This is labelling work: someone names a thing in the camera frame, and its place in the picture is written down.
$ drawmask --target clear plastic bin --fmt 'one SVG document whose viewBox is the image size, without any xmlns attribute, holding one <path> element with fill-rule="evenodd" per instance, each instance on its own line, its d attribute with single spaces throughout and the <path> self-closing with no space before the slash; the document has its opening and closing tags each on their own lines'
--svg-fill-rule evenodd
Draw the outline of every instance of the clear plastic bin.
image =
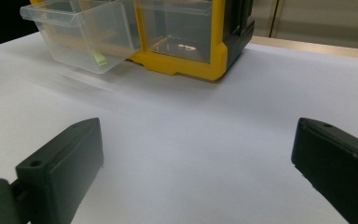
<svg viewBox="0 0 358 224">
<path fill-rule="evenodd" d="M 21 8 L 34 21 L 56 61 L 104 73 L 133 52 L 124 7 L 119 2 L 56 0 Z"/>
<path fill-rule="evenodd" d="M 212 0 L 140 0 L 146 44 L 156 53 L 208 63 Z"/>
</svg>

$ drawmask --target white tabletop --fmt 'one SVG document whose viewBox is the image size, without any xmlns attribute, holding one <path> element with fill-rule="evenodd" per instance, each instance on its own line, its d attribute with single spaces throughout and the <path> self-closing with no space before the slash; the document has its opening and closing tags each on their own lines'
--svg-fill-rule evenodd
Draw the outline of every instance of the white tabletop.
<svg viewBox="0 0 358 224">
<path fill-rule="evenodd" d="M 212 83 L 130 62 L 93 75 L 40 34 L 0 45 L 0 177 L 94 117 L 105 165 L 74 224 L 346 223 L 290 157 L 300 117 L 358 137 L 358 59 L 249 44 Z"/>
</svg>

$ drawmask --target screw hole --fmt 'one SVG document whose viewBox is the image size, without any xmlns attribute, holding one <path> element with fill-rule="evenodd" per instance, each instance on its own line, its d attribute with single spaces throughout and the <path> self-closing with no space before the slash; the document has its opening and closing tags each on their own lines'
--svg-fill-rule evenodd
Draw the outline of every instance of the screw hole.
<svg viewBox="0 0 358 224">
<path fill-rule="evenodd" d="M 33 161 L 31 162 L 32 167 L 40 166 L 42 164 L 42 161 Z"/>
</svg>

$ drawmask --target white table surface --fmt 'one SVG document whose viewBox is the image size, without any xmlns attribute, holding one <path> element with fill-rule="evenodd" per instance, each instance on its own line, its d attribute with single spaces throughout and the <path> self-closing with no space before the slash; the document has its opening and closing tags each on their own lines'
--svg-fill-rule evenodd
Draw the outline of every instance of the white table surface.
<svg viewBox="0 0 358 224">
<path fill-rule="evenodd" d="M 346 223 L 290 157 L 300 117 L 358 137 L 358 59 L 249 44 L 212 83 L 130 62 L 92 75 L 40 34 L 0 45 L 0 177 L 94 117 L 105 165 L 74 224 Z"/>
</svg>

